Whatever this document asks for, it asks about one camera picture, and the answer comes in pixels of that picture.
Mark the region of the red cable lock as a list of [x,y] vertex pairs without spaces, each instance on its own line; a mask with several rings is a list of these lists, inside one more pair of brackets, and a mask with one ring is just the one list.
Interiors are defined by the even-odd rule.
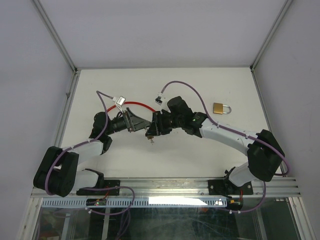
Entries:
[[[150,107],[149,105],[146,105],[146,104],[144,104],[144,103],[137,102],[137,101],[125,101],[125,102],[124,102],[124,105],[136,105],[136,106],[141,106],[141,107],[143,107],[143,108],[146,108],[146,109],[148,109],[148,110],[150,110],[150,111],[152,111],[152,112],[155,112],[155,111],[156,111],[154,108]],[[117,107],[116,105],[113,105],[113,106],[109,107],[109,108],[107,109],[107,112],[115,109],[116,107]]]

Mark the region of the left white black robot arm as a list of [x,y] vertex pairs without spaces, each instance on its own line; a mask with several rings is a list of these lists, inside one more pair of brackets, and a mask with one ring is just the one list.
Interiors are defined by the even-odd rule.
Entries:
[[84,161],[105,154],[111,144],[111,134],[127,130],[130,133],[146,129],[150,121],[135,115],[129,108],[120,116],[109,119],[106,112],[99,112],[93,118],[89,138],[66,148],[49,147],[33,178],[33,186],[46,191],[48,195],[66,197],[72,191],[91,191],[100,194],[108,188],[104,174],[98,170],[78,169]]

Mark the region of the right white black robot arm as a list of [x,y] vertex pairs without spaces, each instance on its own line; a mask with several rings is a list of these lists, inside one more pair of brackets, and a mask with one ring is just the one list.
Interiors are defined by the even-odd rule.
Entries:
[[218,141],[247,156],[246,163],[225,173],[223,187],[230,194],[256,179],[270,182],[285,156],[270,131],[256,133],[213,122],[207,113],[192,111],[180,96],[170,99],[166,110],[153,112],[145,135],[158,137],[177,128],[191,136]]

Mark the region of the wide brass padlock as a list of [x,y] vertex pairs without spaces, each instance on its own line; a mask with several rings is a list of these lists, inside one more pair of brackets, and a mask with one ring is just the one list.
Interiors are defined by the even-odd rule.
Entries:
[[232,112],[232,108],[229,105],[214,102],[213,103],[213,113],[217,115],[228,115]]

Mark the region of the aluminium front rail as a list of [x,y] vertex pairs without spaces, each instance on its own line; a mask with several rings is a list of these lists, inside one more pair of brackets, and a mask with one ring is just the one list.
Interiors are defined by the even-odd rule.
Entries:
[[[132,188],[135,196],[142,197],[222,197],[222,195],[209,195],[208,180],[222,179],[221,177],[191,177],[191,178],[147,178],[147,177],[125,177],[111,178],[105,180],[120,180],[120,186]],[[300,197],[301,191],[293,177],[275,176],[266,187],[260,180],[251,181],[253,195],[243,195],[245,198],[287,198]]]

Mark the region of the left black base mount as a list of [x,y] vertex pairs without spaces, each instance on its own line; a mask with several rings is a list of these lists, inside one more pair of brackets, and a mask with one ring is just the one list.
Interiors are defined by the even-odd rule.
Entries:
[[99,186],[95,186],[94,190],[88,190],[81,188],[76,192],[77,196],[118,196],[120,194],[119,189],[110,189],[109,188],[115,188],[119,187],[121,184],[121,181],[119,179],[105,179],[103,184]]

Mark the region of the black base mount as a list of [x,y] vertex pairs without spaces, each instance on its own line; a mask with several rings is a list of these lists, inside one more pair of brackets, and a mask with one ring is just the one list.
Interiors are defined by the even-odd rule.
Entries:
[[121,184],[121,181],[119,179],[105,179],[103,184],[99,186],[95,186],[94,190],[88,190],[81,188],[76,192],[77,196],[118,196],[120,194],[119,189],[110,189],[109,188],[115,188],[119,187]]
[[233,183],[224,179],[209,179],[208,194],[210,196],[224,196],[231,198],[231,196],[250,196],[253,195],[252,183],[249,181],[242,186],[235,186]]

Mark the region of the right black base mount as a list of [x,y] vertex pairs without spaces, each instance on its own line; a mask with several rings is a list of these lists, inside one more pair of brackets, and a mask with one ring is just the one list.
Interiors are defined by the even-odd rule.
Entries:
[[231,196],[250,196],[253,195],[252,183],[249,181],[242,186],[235,186],[233,183],[224,179],[209,179],[208,194],[210,196],[224,196],[231,198]]

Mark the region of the left aluminium frame post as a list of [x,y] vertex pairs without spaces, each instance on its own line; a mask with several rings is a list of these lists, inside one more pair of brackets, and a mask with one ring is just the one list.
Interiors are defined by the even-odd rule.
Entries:
[[42,20],[44,26],[46,27],[48,33],[50,34],[52,40],[54,41],[55,45],[57,46],[59,52],[61,53],[62,57],[64,58],[65,62],[67,63],[68,67],[71,69],[73,73],[77,72],[77,67],[72,60],[70,54],[68,53],[62,39],[60,38],[55,26],[53,25],[49,15],[47,14],[43,4],[40,0],[31,0],[32,5],[34,6],[35,10],[37,11],[40,19]]

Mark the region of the aluminium frame post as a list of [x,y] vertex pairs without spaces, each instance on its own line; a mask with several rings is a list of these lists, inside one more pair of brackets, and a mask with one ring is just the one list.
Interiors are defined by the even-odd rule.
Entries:
[[279,26],[281,25],[283,19],[287,15],[290,7],[294,3],[294,0],[285,0],[279,13],[277,14],[271,28],[269,29],[261,47],[259,48],[252,64],[250,65],[251,72],[254,72],[256,67],[258,66],[261,58],[263,57],[265,51],[267,50],[267,47],[269,46],[271,40],[273,39],[274,35],[276,34]]
[[42,20],[44,26],[46,27],[48,33],[50,34],[52,40],[54,41],[55,45],[57,46],[59,52],[61,53],[62,57],[64,58],[65,62],[67,63],[68,67],[71,69],[73,73],[77,72],[77,67],[72,60],[70,54],[68,53],[62,39],[60,38],[55,26],[53,25],[49,15],[47,14],[43,4],[40,0],[31,0],[32,5],[34,6],[35,10],[37,11],[40,19]]

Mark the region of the right aluminium frame post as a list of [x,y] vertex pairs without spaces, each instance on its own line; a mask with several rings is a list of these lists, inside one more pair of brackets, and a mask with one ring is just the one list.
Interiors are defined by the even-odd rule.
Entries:
[[279,13],[277,14],[271,28],[269,29],[261,47],[259,48],[252,64],[250,65],[251,72],[254,72],[256,67],[258,66],[261,58],[263,57],[265,51],[267,50],[267,47],[269,46],[271,40],[273,39],[274,35],[276,34],[279,26],[281,25],[283,19],[287,15],[290,7],[294,3],[294,0],[285,0]]

